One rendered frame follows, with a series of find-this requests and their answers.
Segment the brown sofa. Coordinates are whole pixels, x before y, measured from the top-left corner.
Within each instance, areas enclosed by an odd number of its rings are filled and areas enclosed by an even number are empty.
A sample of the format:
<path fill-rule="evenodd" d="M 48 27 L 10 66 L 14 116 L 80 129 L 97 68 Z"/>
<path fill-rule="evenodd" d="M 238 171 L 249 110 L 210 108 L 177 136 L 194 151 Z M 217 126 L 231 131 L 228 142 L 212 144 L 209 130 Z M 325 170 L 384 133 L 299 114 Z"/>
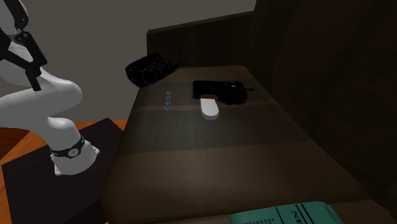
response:
<path fill-rule="evenodd" d="M 102 193 L 109 224 L 229 224 L 308 201 L 397 224 L 397 0 L 256 0 L 146 39 L 185 58 L 138 91 Z M 254 90 L 206 120 L 195 80 Z"/>

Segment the white remote control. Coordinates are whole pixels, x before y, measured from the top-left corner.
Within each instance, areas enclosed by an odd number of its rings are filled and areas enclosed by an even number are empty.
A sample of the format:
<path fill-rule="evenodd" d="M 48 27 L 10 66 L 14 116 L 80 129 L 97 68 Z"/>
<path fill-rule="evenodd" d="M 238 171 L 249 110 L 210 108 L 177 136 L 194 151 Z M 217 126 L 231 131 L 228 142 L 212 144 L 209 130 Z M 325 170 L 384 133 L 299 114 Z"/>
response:
<path fill-rule="evenodd" d="M 206 120 L 219 117 L 219 108 L 215 99 L 200 99 L 201 114 Z"/>

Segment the dark robot stand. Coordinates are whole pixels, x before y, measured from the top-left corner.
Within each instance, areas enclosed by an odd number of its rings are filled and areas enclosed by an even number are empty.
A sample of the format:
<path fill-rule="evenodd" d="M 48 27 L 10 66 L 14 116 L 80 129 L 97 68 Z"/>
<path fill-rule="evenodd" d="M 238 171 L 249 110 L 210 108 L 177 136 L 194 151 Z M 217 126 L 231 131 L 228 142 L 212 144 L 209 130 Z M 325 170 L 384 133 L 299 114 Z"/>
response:
<path fill-rule="evenodd" d="M 100 152 L 73 176 L 55 175 L 50 149 L 42 146 L 2 166 L 12 224 L 105 224 L 101 194 L 123 130 L 105 118 L 81 129 Z"/>

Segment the black angular device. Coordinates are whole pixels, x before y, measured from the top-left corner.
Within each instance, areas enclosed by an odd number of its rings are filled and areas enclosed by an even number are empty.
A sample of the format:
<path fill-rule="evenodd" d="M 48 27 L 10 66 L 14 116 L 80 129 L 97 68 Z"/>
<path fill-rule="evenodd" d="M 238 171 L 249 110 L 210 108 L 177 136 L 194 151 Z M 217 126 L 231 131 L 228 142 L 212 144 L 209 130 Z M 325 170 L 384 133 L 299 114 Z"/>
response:
<path fill-rule="evenodd" d="M 192 83 L 194 99 L 214 99 L 226 105 L 241 105 L 246 103 L 249 91 L 240 81 L 207 81 L 195 80 Z"/>

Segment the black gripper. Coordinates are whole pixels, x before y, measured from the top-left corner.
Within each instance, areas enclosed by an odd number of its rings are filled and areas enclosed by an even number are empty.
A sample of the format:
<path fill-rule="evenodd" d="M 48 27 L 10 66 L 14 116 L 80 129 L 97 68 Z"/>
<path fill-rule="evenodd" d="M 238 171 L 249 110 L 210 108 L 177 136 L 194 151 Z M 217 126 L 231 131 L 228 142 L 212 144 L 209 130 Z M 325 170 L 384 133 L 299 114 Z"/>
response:
<path fill-rule="evenodd" d="M 26 47 L 27 51 L 32 56 L 33 61 L 28 62 L 17 54 L 8 50 L 11 45 L 11 39 L 3 32 L 3 30 L 0 30 L 0 61 L 7 60 L 18 67 L 25 69 L 25 74 L 29 80 L 29 83 L 31 84 L 33 91 L 41 91 L 37 77 L 41 75 L 41 66 L 47 64 L 45 56 L 35 42 L 31 33 L 27 31 L 18 33 L 15 36 L 15 42 Z"/>

